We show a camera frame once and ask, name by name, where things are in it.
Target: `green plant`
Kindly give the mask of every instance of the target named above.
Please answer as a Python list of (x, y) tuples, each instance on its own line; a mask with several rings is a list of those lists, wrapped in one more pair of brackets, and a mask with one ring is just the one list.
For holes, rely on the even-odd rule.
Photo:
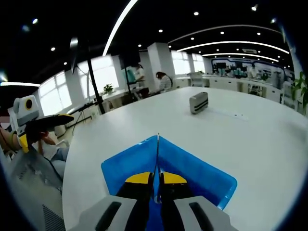
[(296, 92), (301, 90), (300, 96), (303, 96), (303, 108), (306, 114), (306, 106), (308, 103), (308, 78), (304, 78), (304, 72), (300, 72), (299, 79), (296, 79), (291, 86), (292, 100), (296, 99)]
[(106, 84), (106, 86), (104, 87), (105, 93), (110, 93), (113, 90), (114, 90), (114, 87), (112, 86), (112, 84)]

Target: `person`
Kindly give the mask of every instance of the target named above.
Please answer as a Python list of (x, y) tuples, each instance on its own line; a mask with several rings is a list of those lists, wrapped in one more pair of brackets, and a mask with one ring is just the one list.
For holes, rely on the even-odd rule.
[(157, 72), (156, 78), (160, 80), (159, 89), (156, 92), (163, 93), (171, 90), (173, 86), (172, 79), (164, 72)]
[[(33, 147), (36, 147), (39, 153), (52, 162), (57, 173), (63, 179), (68, 148), (54, 146), (55, 142), (48, 136), (48, 132), (40, 132), (39, 134), (29, 133), (28, 138), (28, 143), (33, 144)], [(18, 151), (21, 149), (17, 134), (8, 132), (3, 128), (0, 128), (0, 145), (5, 153), (10, 150)]]
[(251, 64), (251, 67), (248, 70), (248, 78), (249, 79), (256, 79), (259, 71), (256, 68), (255, 64)]
[(143, 66), (141, 66), (140, 64), (135, 64), (132, 67), (134, 67), (136, 69), (135, 73), (134, 73), (136, 81), (144, 80), (145, 76), (144, 76)]
[(32, 146), (39, 154), (43, 155), (52, 162), (57, 173), (63, 179), (69, 148), (57, 147), (56, 143), (48, 134), (42, 137), (41, 140), (32, 144)]

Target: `woman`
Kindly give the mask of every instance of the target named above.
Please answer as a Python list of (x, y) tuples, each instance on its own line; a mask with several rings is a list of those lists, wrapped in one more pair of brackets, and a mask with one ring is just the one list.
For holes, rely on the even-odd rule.
[(172, 79), (164, 72), (157, 72), (156, 78), (160, 80), (159, 89), (157, 92), (163, 93), (172, 89)]
[(136, 71), (134, 73), (136, 81), (144, 80), (145, 76), (144, 76), (143, 66), (141, 66), (140, 64), (136, 64), (133, 67), (136, 69)]

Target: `blue plastic bin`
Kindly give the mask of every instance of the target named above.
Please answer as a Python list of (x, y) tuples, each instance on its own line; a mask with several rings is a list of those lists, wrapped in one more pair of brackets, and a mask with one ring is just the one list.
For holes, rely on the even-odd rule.
[[(153, 172), (156, 161), (157, 136), (152, 136), (102, 162), (102, 171), (111, 195), (116, 195), (125, 180), (138, 173)], [(158, 163), (162, 171), (184, 177), (195, 196), (204, 196), (220, 209), (231, 199), (237, 181), (229, 174), (207, 164), (185, 150), (159, 138)], [(154, 180), (157, 194), (158, 177)], [(163, 230), (160, 205), (150, 202), (147, 230)]]

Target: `small gray device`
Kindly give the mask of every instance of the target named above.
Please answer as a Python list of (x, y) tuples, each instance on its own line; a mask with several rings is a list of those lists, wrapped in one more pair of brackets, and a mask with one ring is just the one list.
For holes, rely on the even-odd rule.
[(191, 113), (198, 114), (208, 106), (207, 92), (200, 92), (189, 98)]

